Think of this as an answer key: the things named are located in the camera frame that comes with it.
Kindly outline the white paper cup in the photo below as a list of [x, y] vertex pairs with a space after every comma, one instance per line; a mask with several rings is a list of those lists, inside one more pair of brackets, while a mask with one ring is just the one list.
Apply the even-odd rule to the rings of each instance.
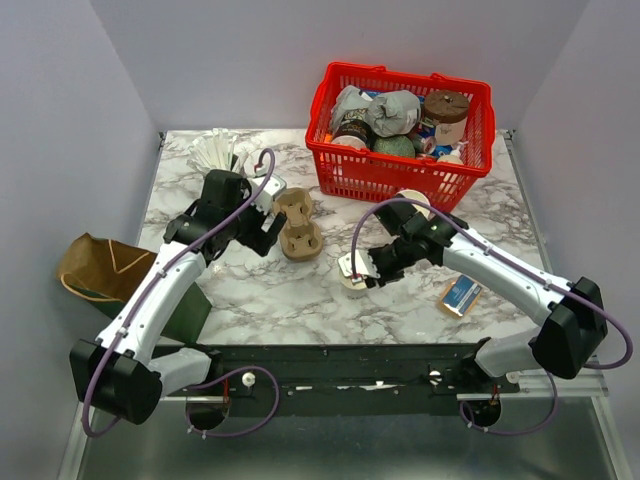
[[351, 276], [345, 276], [339, 273], [342, 293], [349, 299], [357, 299], [364, 297], [369, 288], [364, 280], [354, 281]]

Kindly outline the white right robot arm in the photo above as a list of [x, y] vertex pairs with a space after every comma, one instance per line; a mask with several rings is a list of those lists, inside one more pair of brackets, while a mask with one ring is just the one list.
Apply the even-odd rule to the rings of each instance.
[[427, 260], [480, 283], [535, 323], [529, 331], [479, 341], [459, 370], [467, 389], [483, 391], [497, 377], [520, 370], [544, 369], [573, 379], [606, 337], [602, 296], [592, 280], [570, 282], [534, 268], [458, 217], [427, 217], [400, 196], [384, 202], [374, 214], [394, 240], [369, 250], [375, 276], [368, 286], [397, 281], [407, 267]]

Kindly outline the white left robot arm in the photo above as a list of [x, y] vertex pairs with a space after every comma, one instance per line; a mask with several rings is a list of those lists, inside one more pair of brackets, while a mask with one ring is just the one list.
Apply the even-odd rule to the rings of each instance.
[[190, 346], [162, 357], [153, 352], [187, 291], [231, 242], [261, 256], [269, 252], [285, 216], [263, 224], [285, 188], [275, 175], [208, 172], [200, 198], [168, 224], [156, 259], [121, 312], [95, 340], [72, 348], [73, 379], [85, 409], [139, 425], [169, 394], [192, 387], [209, 395], [220, 387], [222, 372], [212, 354]]

